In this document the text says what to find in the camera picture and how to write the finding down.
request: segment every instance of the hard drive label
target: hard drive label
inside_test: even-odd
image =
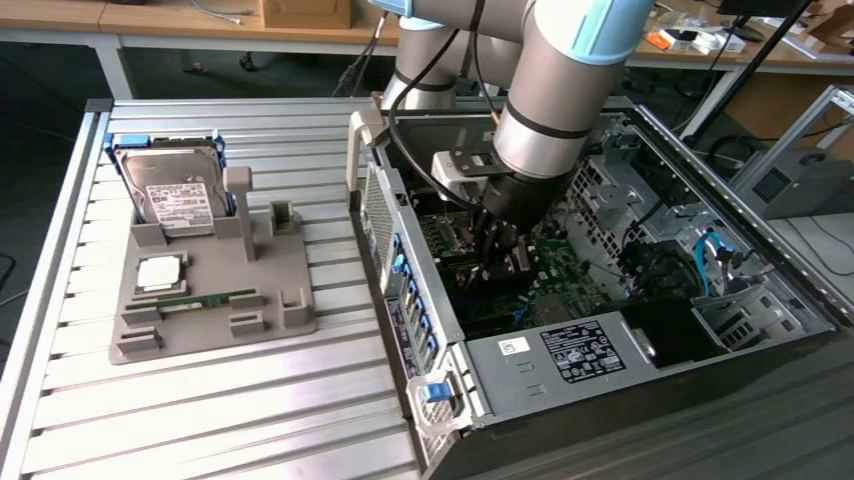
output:
[[[583,382],[626,368],[599,322],[587,322],[540,333],[560,376]]]
[[[204,183],[145,187],[157,222],[165,229],[214,225]]]

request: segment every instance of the metal slatted surface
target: metal slatted surface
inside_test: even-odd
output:
[[[129,101],[112,133],[210,134],[254,169],[251,208],[303,215],[319,330],[113,366],[107,346],[131,202],[101,156],[23,462],[36,479],[418,478],[344,187],[364,100]]]

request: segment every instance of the electrical cable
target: electrical cable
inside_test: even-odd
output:
[[[36,80],[36,77],[33,77],[29,72],[27,72],[27,70],[24,70],[21,67],[19,67],[8,58],[5,58],[3,55],[0,55],[0,60],[3,60],[3,63],[5,63],[9,67],[12,67],[13,70],[17,71],[17,73],[20,73],[24,77],[27,77],[27,79],[36,84],[36,86],[44,90],[47,92],[47,94],[53,97],[53,99],[60,102],[63,105],[65,105],[68,108],[71,108],[76,113],[83,113],[83,109],[80,107],[77,107],[73,103],[71,103],[71,101],[68,101],[59,93],[56,93],[53,90],[51,90],[39,80]]]
[[[462,208],[464,208],[468,211],[475,211],[475,210],[479,210],[480,207],[478,205],[467,202],[462,198],[459,198],[459,196],[444,185],[442,185],[442,183],[439,183],[435,178],[432,178],[430,173],[427,173],[427,171],[418,164],[418,161],[415,160],[415,156],[412,155],[412,151],[410,150],[408,146],[406,145],[406,141],[403,140],[403,135],[400,135],[400,130],[398,129],[398,121],[396,121],[398,109],[400,108],[400,104],[403,103],[403,99],[410,94],[410,92],[412,91],[415,86],[424,79],[424,77],[427,77],[427,74],[430,73],[430,70],[432,70],[432,68],[439,63],[439,60],[442,59],[442,56],[444,55],[444,52],[447,52],[448,48],[451,48],[451,43],[454,43],[454,39],[456,38],[458,34],[459,34],[459,29],[455,29],[451,32],[451,35],[448,36],[448,39],[446,40],[444,44],[442,45],[442,48],[439,48],[439,51],[436,52],[436,54],[434,55],[432,59],[430,60],[430,62],[424,66],[424,69],[420,71],[420,73],[415,76],[415,78],[406,85],[406,87],[403,88],[403,91],[398,95],[398,98],[395,98],[395,101],[391,104],[391,108],[388,109],[388,133],[391,134],[391,139],[394,140],[395,145],[398,146],[398,149],[400,150],[400,154],[403,155],[403,158],[408,162],[410,166],[412,167],[412,169],[415,170],[418,175],[424,179],[427,184],[442,195],[444,195],[444,197],[450,201],[452,201],[456,205],[459,205]]]
[[[854,271],[847,272],[847,273],[842,273],[842,272],[838,272],[837,270],[834,270],[834,269],[830,267],[830,265],[827,265],[827,262],[825,261],[825,259],[822,258],[822,256],[821,256],[821,255],[818,254],[818,252],[815,251],[815,248],[813,248],[813,245],[810,245],[810,242],[807,241],[806,237],[805,237],[805,236],[803,236],[803,234],[801,233],[801,230],[798,229],[798,227],[795,226],[795,224],[794,224],[794,223],[791,223],[791,220],[789,220],[787,218],[785,218],[783,220],[786,220],[786,223],[789,224],[789,226],[790,226],[790,227],[791,227],[791,229],[794,230],[795,234],[798,235],[798,238],[801,238],[801,240],[803,241],[803,244],[806,245],[806,248],[809,248],[809,249],[810,249],[810,252],[813,252],[813,255],[815,255],[815,258],[818,258],[818,261],[822,263],[822,265],[825,266],[825,268],[827,269],[827,271],[829,271],[830,273],[833,273],[834,275],[839,276],[839,277],[851,277],[851,276],[854,276]],[[838,240],[838,241],[841,241],[841,242],[842,242],[842,240],[839,240],[839,239],[835,237],[835,235],[831,235],[831,237],[833,237],[835,240]]]
[[[17,261],[15,260],[15,257],[12,255],[7,255],[5,253],[0,253],[0,258],[5,258],[7,262],[9,263],[8,267],[5,268],[5,272],[3,272],[3,276],[0,276],[0,292],[1,292],[3,287],[5,287],[5,282],[9,280],[9,277],[12,276],[12,272],[15,271],[15,267],[17,266]]]
[[[653,217],[653,215],[655,215],[655,212],[658,212],[662,208],[662,206],[665,206],[665,198],[659,198],[658,202],[655,202],[655,205],[653,205],[653,208],[650,208],[650,211],[646,212],[643,214],[643,216],[634,222],[631,222],[631,224],[629,225],[629,227],[626,228],[626,231],[623,232],[623,239],[621,240],[621,250],[623,248],[626,248],[626,239],[629,238],[629,234],[633,232],[633,230],[635,230],[641,225],[643,225],[646,223],[646,221]]]
[[[629,275],[621,275],[619,273],[612,272],[611,270],[608,270],[606,267],[603,267],[602,265],[598,265],[595,263],[592,263],[590,260],[584,260],[584,262],[587,262],[587,264],[591,267],[595,267],[598,270],[602,270],[604,273],[607,273],[608,275],[614,275],[617,278],[622,278],[623,280],[631,280],[633,277],[630,277]]]
[[[817,130],[815,132],[810,132],[805,135],[801,136],[801,138],[809,138],[809,137],[815,137],[818,135],[822,135],[825,133],[831,132],[833,130],[835,130],[837,128],[842,127],[849,121],[851,120],[851,117],[847,117],[845,120],[842,120],[839,123],[830,125],[825,128],[822,128],[821,130]],[[709,147],[709,153],[706,155],[706,161],[710,164],[715,163],[715,160],[718,158],[718,150],[721,150],[721,148],[723,148],[725,145],[730,144],[730,143],[735,143],[737,145],[743,145],[746,146],[749,149],[753,150],[753,152],[757,151],[757,148],[753,147],[751,145],[749,145],[745,142],[775,142],[778,140],[781,140],[782,137],[777,137],[777,138],[758,138],[758,137],[753,137],[750,135],[725,135],[723,137],[718,138],[714,143],[711,144],[711,146]]]
[[[709,88],[706,89],[706,94],[703,95],[703,98],[701,99],[699,103],[697,104],[697,108],[694,109],[694,112],[691,113],[691,115],[689,115],[689,118],[685,120],[685,122],[682,122],[679,125],[677,125],[675,127],[671,128],[671,130],[675,132],[677,130],[685,128],[687,126],[689,123],[691,123],[691,120],[694,120],[694,117],[697,116],[697,114],[699,113],[699,109],[703,106],[703,103],[706,102],[706,99],[709,98],[709,95],[711,95],[711,91],[715,89],[715,83],[714,83],[714,73],[715,73],[715,66],[718,65],[718,61],[721,60],[721,55],[723,55],[723,51],[726,50],[726,46],[730,43],[730,40],[733,39],[733,33],[735,32],[735,29],[731,28],[730,32],[727,33],[726,36],[726,40],[723,41],[723,45],[721,46],[721,50],[718,50],[718,54],[715,55],[715,59],[711,61],[711,65],[709,66],[709,70],[706,71],[706,80],[705,82],[709,82]],[[682,113],[682,109],[685,108],[685,105],[687,104],[687,101],[690,100],[690,97],[686,97],[685,100],[682,101],[682,106],[679,107],[679,110],[677,111],[677,116],[674,118],[674,122],[679,119],[679,114]]]
[[[854,246],[851,246],[851,244],[849,242],[846,242],[845,240],[842,240],[839,237],[837,237],[833,233],[830,233],[827,231],[827,229],[822,226],[821,223],[818,223],[818,220],[815,220],[815,217],[810,217],[810,220],[813,220],[813,223],[815,224],[815,226],[818,227],[818,229],[825,232],[825,234],[833,238],[837,242],[839,242],[842,245],[845,245],[847,247],[847,249],[851,251],[851,253],[854,254]]]
[[[32,130],[36,133],[40,133],[43,135],[49,135],[52,137],[56,138],[61,138],[63,140],[69,141],[71,143],[75,143],[76,140],[73,138],[71,138],[68,135],[63,135],[59,132],[52,132],[51,130],[44,130],[39,127],[33,127],[32,125],[27,125],[25,123],[17,122],[15,120],[12,120],[9,117],[0,115],[0,120],[3,120],[7,123],[11,123],[12,125],[15,125],[19,128],[23,128],[24,130]]]
[[[371,40],[368,42],[370,49],[363,57],[362,69],[359,70],[359,74],[356,75],[356,86],[352,87],[352,91],[350,92],[350,97],[356,96],[356,92],[359,91],[359,87],[362,86],[362,81],[364,80],[364,74],[368,70],[368,63],[371,63],[371,58],[374,57],[374,50],[376,50],[376,45],[379,44],[379,38],[383,34],[383,26],[386,25],[386,17],[388,16],[388,11],[383,12],[382,17],[376,21],[376,28],[374,28],[374,35],[371,36]]]
[[[29,289],[24,290],[23,292],[16,293],[15,295],[12,295],[5,300],[0,300],[0,307],[5,307],[9,303],[12,303],[15,300],[17,300],[24,295],[27,295],[28,292],[29,292]]]
[[[492,121],[495,122],[495,125],[498,125],[500,116],[498,115],[498,109],[495,108],[495,104],[492,103],[490,92],[486,89],[486,82],[483,81],[483,73],[480,73],[480,56],[478,55],[478,33],[476,32],[471,32],[471,57],[475,63],[475,73],[478,74],[478,84],[480,85],[480,93],[483,93],[486,104],[490,107],[490,115],[492,116]]]
[[[347,65],[347,68],[342,72],[340,77],[338,77],[338,85],[335,86],[335,90],[332,90],[332,97],[338,97],[338,94],[342,92],[344,87],[350,84],[350,82],[352,82],[352,79],[356,76],[356,68],[359,68],[359,65],[362,64],[362,60],[364,60],[364,58],[367,57],[368,52],[371,53],[371,55],[374,54],[374,49],[376,48],[376,43],[379,41],[379,32],[382,31],[380,25],[384,24],[386,22],[384,20],[386,16],[387,14],[383,14],[383,16],[376,21],[376,27],[374,28],[374,35],[371,36],[368,43],[364,45],[364,48],[362,49],[362,53],[359,53],[352,63]]]
[[[192,3],[192,6],[200,12],[207,13],[212,17],[222,18],[223,20],[226,20],[230,23],[234,23],[235,25],[242,25],[243,22],[240,21],[239,18],[232,17],[230,15],[250,16],[255,13],[255,10],[239,10],[236,12],[224,12],[222,10],[214,10],[212,8],[208,8],[204,5],[202,5],[199,3],[199,0],[190,0],[190,3]]]

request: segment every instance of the blue latch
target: blue latch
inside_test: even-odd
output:
[[[145,148],[149,145],[151,137],[148,135],[116,135],[116,145],[120,148]]]
[[[422,400],[424,403],[443,402],[451,399],[454,393],[447,383],[428,383],[422,387]]]
[[[403,265],[406,265],[406,256],[400,254],[395,257],[395,262],[391,264],[391,271],[394,273],[400,273]]]

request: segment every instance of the robotic arm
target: robotic arm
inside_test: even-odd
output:
[[[483,185],[472,220],[484,258],[516,247],[560,193],[583,154],[623,62],[642,37],[654,0],[371,0],[404,17],[388,108],[456,29],[476,32],[484,81],[510,87],[491,161],[508,172]],[[450,108],[468,76],[471,34],[460,34],[412,85],[402,108]],[[503,246],[496,238],[511,239]]]

